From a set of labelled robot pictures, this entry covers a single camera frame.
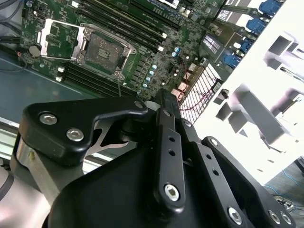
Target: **dimm slot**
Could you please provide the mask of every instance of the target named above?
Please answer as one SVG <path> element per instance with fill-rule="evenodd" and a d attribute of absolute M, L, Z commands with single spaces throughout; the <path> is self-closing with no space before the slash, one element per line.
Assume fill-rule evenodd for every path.
<path fill-rule="evenodd" d="M 105 5 L 109 6 L 110 8 L 116 10 L 116 11 L 119 11 L 121 12 L 122 14 L 126 15 L 127 17 L 129 17 L 130 19 L 134 20 L 134 21 L 137 21 L 139 24 L 144 24 L 146 27 L 148 27 L 149 29 L 157 32 L 158 34 L 162 35 L 164 33 L 163 30 L 161 30 L 160 28 L 152 25 L 152 24 L 149 24 L 147 23 L 145 20 L 141 19 L 140 17 L 137 17 L 136 15 L 131 15 L 128 11 L 122 9 L 122 8 L 119 8 L 117 7 L 116 5 L 114 5 L 113 3 L 107 1 L 107 0 L 96 0 L 98 2 L 102 2 L 104 3 Z"/>
<path fill-rule="evenodd" d="M 135 28 L 132 28 L 131 25 L 127 26 L 127 25 L 124 25 L 122 24 L 119 19 L 115 20 L 115 19 L 112 19 L 110 18 L 110 16 L 114 17 L 115 16 L 113 14 L 111 15 L 107 15 L 107 12 L 103 12 L 102 9 L 96 7 L 96 9 L 93 7 L 93 6 L 90 6 L 88 3 L 84 3 L 85 4 L 85 8 L 89 11 L 91 11 L 92 13 L 95 13 L 96 15 L 100 16 L 100 17 L 103 17 L 104 19 L 116 24 L 117 26 L 120 26 L 120 27 L 123 27 L 124 29 L 128 30 L 129 32 L 131 33 L 134 33 L 134 35 L 138 35 L 140 36 L 141 38 L 147 40 L 148 42 L 150 43 L 157 43 L 158 45 L 161 44 L 162 42 L 162 39 L 154 39 L 154 38 L 151 38 L 148 34 L 146 33 L 143 33 L 143 32 L 136 32 L 136 29 Z"/>
<path fill-rule="evenodd" d="M 149 15 L 154 16 L 155 18 L 157 18 L 158 20 L 162 21 L 163 23 L 165 23 L 166 25 L 168 25 L 169 27 L 172 27 L 175 30 L 180 30 L 180 26 L 175 24 L 174 22 L 162 17 L 161 15 L 155 13 L 154 11 L 150 10 L 149 8 L 145 7 L 144 5 L 134 1 L 134 0 L 130 0 L 130 4 L 137 7 L 138 9 L 142 10 L 145 13 L 148 13 Z"/>
<path fill-rule="evenodd" d="M 159 42 L 162 42 L 163 40 L 165 40 L 162 37 L 163 32 L 161 32 L 161 34 L 155 32 L 155 31 L 151 31 L 150 28 L 138 23 L 137 21 L 134 21 L 133 19 L 128 18 L 126 15 L 120 15 L 121 13 L 116 12 L 114 9 L 109 8 L 107 5 L 100 3 L 96 0 L 86 0 L 87 3 L 109 13 L 110 15 L 112 15 L 113 17 L 117 18 L 119 21 L 124 21 L 126 23 L 128 23 L 130 26 L 133 26 L 137 29 L 139 29 L 140 31 L 142 31 L 145 34 L 148 34 L 151 37 L 154 37 L 156 40 L 158 40 Z"/>

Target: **red wire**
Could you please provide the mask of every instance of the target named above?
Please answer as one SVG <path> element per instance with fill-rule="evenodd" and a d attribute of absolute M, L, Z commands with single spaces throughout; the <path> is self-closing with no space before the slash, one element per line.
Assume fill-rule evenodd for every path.
<path fill-rule="evenodd" d="M 203 97 L 200 99 L 200 101 L 198 101 L 193 107 L 187 108 L 187 109 L 180 109 L 180 111 L 190 111 L 190 110 L 192 110 L 193 108 L 195 108 L 196 106 L 198 106 L 205 99 L 205 97 L 210 94 L 210 92 L 211 92 L 211 90 L 209 90 L 208 92 L 206 92 L 203 95 Z"/>

